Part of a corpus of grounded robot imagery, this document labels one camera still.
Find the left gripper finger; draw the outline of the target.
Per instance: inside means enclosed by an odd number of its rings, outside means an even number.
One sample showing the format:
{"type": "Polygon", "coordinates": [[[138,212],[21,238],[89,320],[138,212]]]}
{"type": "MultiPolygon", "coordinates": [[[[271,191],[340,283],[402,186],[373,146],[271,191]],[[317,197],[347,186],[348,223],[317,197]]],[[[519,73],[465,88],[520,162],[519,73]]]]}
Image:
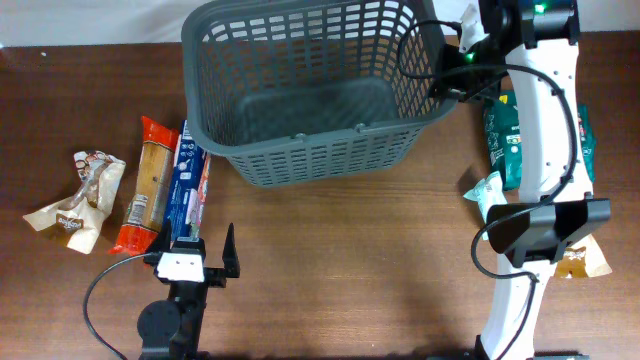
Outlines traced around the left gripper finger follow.
{"type": "Polygon", "coordinates": [[[230,223],[225,239],[222,260],[225,270],[239,270],[240,263],[235,245],[234,224],[230,223]]]}
{"type": "Polygon", "coordinates": [[[170,249],[172,226],[170,220],[165,220],[160,232],[146,248],[146,253],[162,253],[170,249]]]}

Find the orange spaghetti packet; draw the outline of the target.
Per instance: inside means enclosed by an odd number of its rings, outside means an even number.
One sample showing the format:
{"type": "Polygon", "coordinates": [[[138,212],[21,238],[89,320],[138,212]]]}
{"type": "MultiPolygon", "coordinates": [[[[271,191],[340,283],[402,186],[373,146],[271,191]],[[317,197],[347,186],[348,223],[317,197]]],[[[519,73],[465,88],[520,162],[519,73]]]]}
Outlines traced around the orange spaghetti packet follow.
{"type": "Polygon", "coordinates": [[[141,122],[143,141],[135,192],[109,254],[144,253],[164,222],[179,132],[147,116],[142,116],[141,122]]]}

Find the green coffee sachet bag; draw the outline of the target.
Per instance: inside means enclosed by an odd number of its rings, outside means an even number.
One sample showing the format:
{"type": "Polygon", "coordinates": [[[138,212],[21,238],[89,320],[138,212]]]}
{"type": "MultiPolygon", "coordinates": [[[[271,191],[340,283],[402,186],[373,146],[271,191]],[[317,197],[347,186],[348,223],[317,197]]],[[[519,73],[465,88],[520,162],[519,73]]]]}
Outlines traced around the green coffee sachet bag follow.
{"type": "MultiPolygon", "coordinates": [[[[589,179],[594,183],[597,140],[586,105],[578,105],[578,118],[585,167],[589,179]]],[[[522,151],[517,101],[513,90],[501,92],[497,100],[485,101],[483,123],[491,171],[500,173],[504,191],[518,189],[522,177],[522,151]]]]}

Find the blue tissue box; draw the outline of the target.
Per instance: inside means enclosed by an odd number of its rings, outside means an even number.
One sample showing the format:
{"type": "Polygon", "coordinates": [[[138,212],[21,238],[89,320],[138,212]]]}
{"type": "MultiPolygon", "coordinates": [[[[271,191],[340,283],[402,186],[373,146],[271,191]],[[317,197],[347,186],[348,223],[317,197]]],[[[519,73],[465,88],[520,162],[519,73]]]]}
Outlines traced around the blue tissue box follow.
{"type": "Polygon", "coordinates": [[[211,156],[194,141],[184,121],[175,148],[173,172],[164,222],[171,225],[171,242],[198,237],[204,212],[211,156]]]}

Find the beige snack bag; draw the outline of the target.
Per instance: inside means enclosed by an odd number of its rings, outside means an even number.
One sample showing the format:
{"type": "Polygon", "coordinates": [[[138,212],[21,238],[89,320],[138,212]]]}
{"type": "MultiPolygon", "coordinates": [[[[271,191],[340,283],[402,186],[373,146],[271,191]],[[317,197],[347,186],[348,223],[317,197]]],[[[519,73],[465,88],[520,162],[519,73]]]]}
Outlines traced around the beige snack bag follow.
{"type": "Polygon", "coordinates": [[[567,247],[554,277],[562,279],[595,278],[612,273],[604,253],[593,235],[567,247]]]}
{"type": "Polygon", "coordinates": [[[99,150],[79,151],[73,158],[81,180],[79,189],[23,219],[46,238],[90,254],[112,212],[126,163],[99,150]]]}

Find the mint green snack packet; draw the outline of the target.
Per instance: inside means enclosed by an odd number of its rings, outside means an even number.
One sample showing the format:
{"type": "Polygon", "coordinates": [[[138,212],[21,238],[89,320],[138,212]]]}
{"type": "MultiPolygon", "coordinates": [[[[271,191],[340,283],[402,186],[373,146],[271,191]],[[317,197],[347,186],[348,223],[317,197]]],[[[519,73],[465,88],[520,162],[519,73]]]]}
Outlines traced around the mint green snack packet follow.
{"type": "Polygon", "coordinates": [[[498,171],[492,172],[480,180],[463,198],[475,202],[484,222],[487,221],[489,209],[494,205],[505,205],[507,199],[503,193],[503,181],[498,171]]]}

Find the grey plastic shopping basket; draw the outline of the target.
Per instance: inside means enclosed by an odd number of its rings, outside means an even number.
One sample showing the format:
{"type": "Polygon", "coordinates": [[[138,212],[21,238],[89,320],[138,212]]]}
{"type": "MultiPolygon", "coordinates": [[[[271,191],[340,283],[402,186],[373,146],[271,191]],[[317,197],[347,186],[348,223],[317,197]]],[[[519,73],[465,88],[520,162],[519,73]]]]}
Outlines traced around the grey plastic shopping basket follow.
{"type": "Polygon", "coordinates": [[[390,168],[451,100],[430,0],[212,1],[182,31],[196,143],[277,187],[390,168]]]}

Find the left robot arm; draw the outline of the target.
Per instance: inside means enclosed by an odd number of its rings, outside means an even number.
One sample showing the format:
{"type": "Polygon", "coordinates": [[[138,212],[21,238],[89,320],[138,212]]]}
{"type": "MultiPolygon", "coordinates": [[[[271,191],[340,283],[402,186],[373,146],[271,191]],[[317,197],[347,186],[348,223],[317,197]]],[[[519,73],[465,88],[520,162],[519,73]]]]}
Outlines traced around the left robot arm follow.
{"type": "Polygon", "coordinates": [[[228,226],[223,266],[204,265],[205,242],[199,237],[174,237],[169,222],[145,251],[144,263],[169,287],[167,298],[147,305],[137,320],[142,359],[208,359],[199,349],[208,290],[224,288],[240,276],[234,225],[228,226]]]}

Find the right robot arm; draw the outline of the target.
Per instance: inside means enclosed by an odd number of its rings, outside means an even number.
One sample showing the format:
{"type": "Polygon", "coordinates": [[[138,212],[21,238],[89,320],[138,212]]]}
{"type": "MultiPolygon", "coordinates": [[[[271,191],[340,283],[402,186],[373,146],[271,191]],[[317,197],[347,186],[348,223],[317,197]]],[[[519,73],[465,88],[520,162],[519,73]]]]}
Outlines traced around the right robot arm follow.
{"type": "Polygon", "coordinates": [[[579,11],[574,1],[478,1],[454,24],[432,91],[460,102],[509,77],[522,151],[519,200],[493,205],[480,234],[497,255],[489,319],[472,359],[532,359],[545,288],[570,246],[611,216],[593,195],[580,143],[575,77],[579,11]]]}

